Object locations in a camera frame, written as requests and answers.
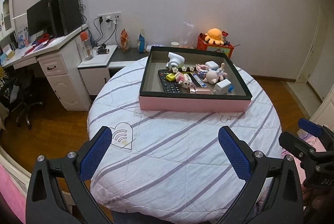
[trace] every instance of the striped tablecloth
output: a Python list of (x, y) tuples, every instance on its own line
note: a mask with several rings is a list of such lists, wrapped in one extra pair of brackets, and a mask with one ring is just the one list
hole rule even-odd
[(146, 61), (113, 76), (91, 107), (90, 138), (101, 126), (113, 133), (91, 193), (114, 211), (141, 212), (173, 223), (219, 219), (244, 181), (220, 147), (218, 130), (228, 125), (253, 150), (280, 158), (276, 110), (261, 86), (237, 68), (253, 95), (246, 112), (142, 111), (138, 95)]

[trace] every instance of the computer monitor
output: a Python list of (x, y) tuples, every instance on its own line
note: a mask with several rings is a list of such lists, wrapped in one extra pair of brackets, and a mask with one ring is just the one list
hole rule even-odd
[(29, 35), (32, 36), (42, 30), (52, 31), (48, 2), (40, 0), (27, 10)]

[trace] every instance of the metal bolt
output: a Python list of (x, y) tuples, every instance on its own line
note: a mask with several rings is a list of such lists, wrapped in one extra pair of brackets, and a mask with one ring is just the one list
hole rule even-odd
[(263, 157), (263, 153), (260, 152), (260, 151), (256, 151), (254, 154), (257, 158), (262, 158)]
[(37, 161), (42, 162), (45, 159), (44, 155), (39, 155)]
[(288, 159), (289, 161), (293, 161), (293, 156), (292, 156), (291, 154), (287, 154), (287, 159)]
[(67, 154), (67, 157), (68, 158), (74, 158), (76, 156), (76, 152), (69, 152), (68, 154)]

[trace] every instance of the open box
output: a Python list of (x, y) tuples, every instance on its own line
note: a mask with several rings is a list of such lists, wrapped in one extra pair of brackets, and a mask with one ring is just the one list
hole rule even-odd
[[(218, 65), (225, 63), (227, 79), (234, 86), (233, 95), (205, 95), (164, 92), (158, 76), (158, 70), (166, 69), (168, 53), (173, 52), (185, 58), (185, 66), (195, 67), (214, 61)], [(213, 90), (214, 85), (205, 83)], [(224, 53), (201, 51), (197, 49), (152, 47), (148, 56), (142, 84), (139, 91), (141, 110), (161, 110), (176, 112), (243, 112), (251, 102), (252, 94), (244, 80)]]

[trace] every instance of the pink fabric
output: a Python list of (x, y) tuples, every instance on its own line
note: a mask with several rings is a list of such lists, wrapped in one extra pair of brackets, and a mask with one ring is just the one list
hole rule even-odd
[(250, 100), (211, 100), (211, 99), (185, 99), (185, 98), (157, 98), (139, 97), (141, 110), (174, 111), (192, 113), (210, 112), (243, 112), (250, 104)]
[[(306, 138), (304, 138), (304, 141), (307, 142), (308, 144), (310, 144), (312, 147), (314, 147), (317, 152), (325, 152), (326, 151), (324, 146), (321, 144), (320, 140), (317, 137), (314, 137), (314, 136), (308, 134), (306, 136)], [(284, 150), (283, 153), (282, 153), (282, 156), (285, 156), (287, 154), (290, 154), (290, 153), (288, 151)], [(300, 167), (300, 160), (298, 160), (294, 156), (293, 156), (293, 158), (295, 159), (296, 166), (297, 166), (297, 169), (298, 169), (300, 183), (303, 183), (303, 181), (306, 178), (305, 171)]]
[(25, 224), (25, 197), (17, 189), (6, 169), (0, 165), (0, 192), (14, 214)]

